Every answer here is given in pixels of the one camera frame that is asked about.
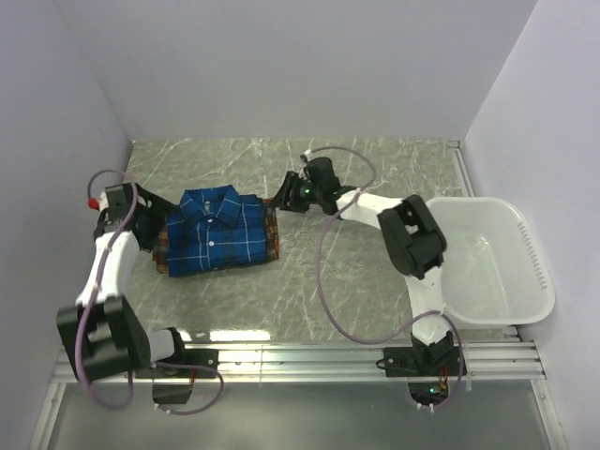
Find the orange plaid shirt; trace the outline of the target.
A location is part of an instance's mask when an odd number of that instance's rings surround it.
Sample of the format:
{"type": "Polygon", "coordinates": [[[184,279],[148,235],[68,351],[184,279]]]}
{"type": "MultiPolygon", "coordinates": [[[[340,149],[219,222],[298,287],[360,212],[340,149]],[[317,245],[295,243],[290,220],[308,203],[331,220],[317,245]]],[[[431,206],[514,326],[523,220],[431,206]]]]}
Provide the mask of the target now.
{"type": "Polygon", "coordinates": [[[172,278],[278,258],[276,210],[270,200],[256,197],[241,205],[232,226],[215,216],[191,222],[171,217],[152,252],[157,271],[172,278]]]}

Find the blue plaid long sleeve shirt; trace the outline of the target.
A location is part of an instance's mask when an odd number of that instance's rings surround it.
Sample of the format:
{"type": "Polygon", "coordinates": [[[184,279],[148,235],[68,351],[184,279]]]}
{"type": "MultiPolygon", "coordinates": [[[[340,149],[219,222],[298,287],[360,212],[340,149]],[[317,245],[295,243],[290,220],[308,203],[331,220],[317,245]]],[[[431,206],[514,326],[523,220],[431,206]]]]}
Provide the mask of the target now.
{"type": "Polygon", "coordinates": [[[269,259],[263,199],[231,185],[186,189],[166,232],[173,278],[269,259]]]}

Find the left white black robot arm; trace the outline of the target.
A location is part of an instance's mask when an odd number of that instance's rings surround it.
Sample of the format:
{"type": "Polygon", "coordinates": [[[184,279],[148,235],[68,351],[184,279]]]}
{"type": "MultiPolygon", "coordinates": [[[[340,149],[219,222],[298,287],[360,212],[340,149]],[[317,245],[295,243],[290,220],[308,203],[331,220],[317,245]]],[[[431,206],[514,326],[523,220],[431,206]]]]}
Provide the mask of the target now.
{"type": "Polygon", "coordinates": [[[99,211],[92,269],[75,305],[56,315],[74,374],[94,382],[156,363],[166,376],[180,376],[189,362],[180,333],[146,332],[127,299],[139,253],[154,249],[175,205],[126,183],[105,188],[91,206],[99,211]]]}

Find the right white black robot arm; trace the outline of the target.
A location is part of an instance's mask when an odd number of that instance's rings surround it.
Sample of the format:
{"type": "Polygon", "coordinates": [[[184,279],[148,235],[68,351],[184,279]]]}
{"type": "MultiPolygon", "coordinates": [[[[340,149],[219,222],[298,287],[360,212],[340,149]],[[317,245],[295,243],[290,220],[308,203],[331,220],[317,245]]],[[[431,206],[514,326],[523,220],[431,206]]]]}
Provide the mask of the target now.
{"type": "Polygon", "coordinates": [[[380,231],[392,265],[407,284],[414,366],[427,375],[444,366],[454,348],[452,326],[443,312],[442,265],[447,242],[420,196],[390,198],[343,186],[331,159],[317,157],[301,172],[286,173],[272,203],[295,213],[319,205],[328,216],[380,231]]]}

